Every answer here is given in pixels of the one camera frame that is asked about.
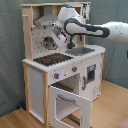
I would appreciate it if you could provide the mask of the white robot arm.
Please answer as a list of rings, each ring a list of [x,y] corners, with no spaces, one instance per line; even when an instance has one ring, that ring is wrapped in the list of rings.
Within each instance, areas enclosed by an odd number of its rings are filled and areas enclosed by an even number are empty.
[[[75,8],[68,5],[60,9],[51,30],[51,37],[61,47],[67,40],[66,34],[71,37],[87,35],[128,43],[128,24],[123,22],[108,22],[102,25],[86,24]]]

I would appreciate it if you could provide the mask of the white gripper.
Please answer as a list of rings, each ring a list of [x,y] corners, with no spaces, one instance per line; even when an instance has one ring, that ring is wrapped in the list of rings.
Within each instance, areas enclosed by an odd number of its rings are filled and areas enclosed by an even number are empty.
[[[50,35],[58,48],[62,48],[67,41],[67,36],[63,32],[63,29],[61,27],[58,27],[57,25],[53,25]]]

